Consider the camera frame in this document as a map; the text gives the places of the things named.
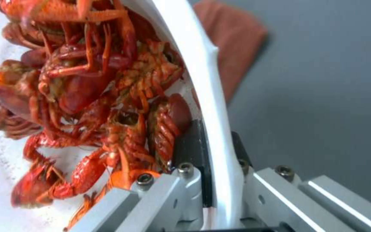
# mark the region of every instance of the crayfish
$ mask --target crayfish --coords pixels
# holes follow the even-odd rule
[[[29,136],[32,163],[15,185],[13,207],[43,207],[84,194],[71,228],[111,189],[171,171],[175,138],[190,125],[180,94],[181,56],[148,20],[119,0],[0,0],[3,37],[31,50],[0,65],[0,131]],[[39,148],[90,146],[71,173]],[[98,194],[85,193],[112,170]]]

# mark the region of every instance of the black plastic part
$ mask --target black plastic part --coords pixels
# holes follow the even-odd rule
[[[234,151],[236,152],[237,159],[240,160],[246,160],[250,166],[252,166],[252,163],[250,162],[250,158],[247,155],[246,149],[243,146],[243,143],[241,142],[240,136],[232,131],[231,137],[233,138],[233,145],[234,145]]]
[[[208,157],[204,125],[201,120],[191,122],[186,133],[176,138],[174,143],[173,166],[190,162],[201,172],[203,206],[212,206],[212,177]]]

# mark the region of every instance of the red crayfish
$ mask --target red crayfish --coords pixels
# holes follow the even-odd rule
[[[191,113],[180,94],[165,91],[185,68],[146,18],[119,0],[0,0],[0,11],[10,20],[4,38],[31,49],[0,65],[0,130],[30,136],[23,156],[32,165],[12,191],[12,206],[84,194],[111,168],[102,191],[84,195],[69,229],[111,188],[170,172],[175,138]],[[96,150],[69,181],[38,150],[81,145]]]

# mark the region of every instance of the metal block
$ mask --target metal block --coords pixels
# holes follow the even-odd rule
[[[371,231],[371,203],[344,186],[323,175],[299,188],[353,229]]]
[[[246,179],[244,201],[267,226],[287,223],[295,231],[353,231],[272,169]]]
[[[178,169],[174,170],[172,175],[181,177]],[[184,181],[186,194],[189,201],[187,202],[187,207],[182,212],[180,220],[193,221],[199,218],[202,219],[203,197],[200,171],[196,167],[193,167],[192,175],[189,178],[181,178],[181,180]]]
[[[186,205],[185,189],[179,177],[162,174],[116,231],[174,230]]]
[[[113,188],[70,231],[114,231],[138,201],[135,192]]]

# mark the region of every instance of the crayfish antenna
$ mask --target crayfish antenna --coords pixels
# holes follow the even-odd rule
[[[40,28],[40,32],[43,35],[44,47],[45,47],[45,52],[47,53],[47,57],[51,57],[53,54],[52,45],[48,41],[47,34],[43,30],[41,30],[41,28]]]

